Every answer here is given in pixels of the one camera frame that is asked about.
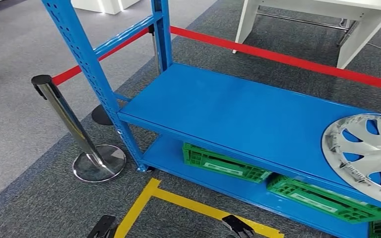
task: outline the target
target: black clamp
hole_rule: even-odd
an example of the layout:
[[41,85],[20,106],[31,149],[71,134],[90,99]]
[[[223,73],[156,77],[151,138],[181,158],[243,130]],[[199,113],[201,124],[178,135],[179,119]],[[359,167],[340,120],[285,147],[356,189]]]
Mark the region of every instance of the black clamp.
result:
[[114,221],[114,216],[103,215],[87,238],[114,238],[116,232],[116,228],[112,228]]
[[155,32],[154,24],[149,25],[148,26],[148,33],[150,33],[151,35],[154,36],[154,32]]
[[229,215],[223,217],[223,224],[227,226],[230,230],[237,234],[238,238],[257,238],[259,237],[252,227],[248,224],[242,222],[239,218]]

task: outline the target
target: lower shelf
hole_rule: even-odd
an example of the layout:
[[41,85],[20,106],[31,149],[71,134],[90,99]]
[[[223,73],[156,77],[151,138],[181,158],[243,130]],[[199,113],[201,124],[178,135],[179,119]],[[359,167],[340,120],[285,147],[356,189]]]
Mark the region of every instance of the lower shelf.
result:
[[183,143],[159,136],[144,155],[146,164],[205,186],[222,194],[274,212],[341,238],[367,238],[368,223],[350,224],[266,190],[265,183],[253,183],[185,165]]

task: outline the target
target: top shelf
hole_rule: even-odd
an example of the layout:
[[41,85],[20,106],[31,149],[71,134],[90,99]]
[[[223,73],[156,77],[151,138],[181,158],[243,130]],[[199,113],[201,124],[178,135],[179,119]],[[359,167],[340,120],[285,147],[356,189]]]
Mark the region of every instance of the top shelf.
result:
[[363,109],[173,64],[119,112],[122,120],[374,204],[321,150],[323,131]]

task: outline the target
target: shelf surface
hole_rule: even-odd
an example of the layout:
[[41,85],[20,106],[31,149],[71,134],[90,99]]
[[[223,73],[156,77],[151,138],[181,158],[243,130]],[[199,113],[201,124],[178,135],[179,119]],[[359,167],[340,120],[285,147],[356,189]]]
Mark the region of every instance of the shelf surface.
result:
[[368,223],[350,224],[266,190],[265,183],[214,173],[183,162],[183,143],[160,136],[144,154],[144,160],[170,174],[195,182],[225,195],[274,212],[339,238],[367,238]]
[[173,64],[119,112],[129,123],[381,207],[342,180],[321,149],[334,121],[367,110]]

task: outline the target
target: stanchion base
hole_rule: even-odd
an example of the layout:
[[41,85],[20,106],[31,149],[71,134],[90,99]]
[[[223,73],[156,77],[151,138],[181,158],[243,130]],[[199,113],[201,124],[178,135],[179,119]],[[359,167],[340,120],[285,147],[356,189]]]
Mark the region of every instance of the stanchion base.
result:
[[112,120],[110,120],[101,104],[91,112],[91,118],[100,125],[113,125]]
[[84,182],[97,183],[109,181],[120,174],[125,167],[125,154],[118,147],[113,145],[98,145],[96,148],[105,163],[103,166],[95,166],[84,152],[72,164],[74,175]]

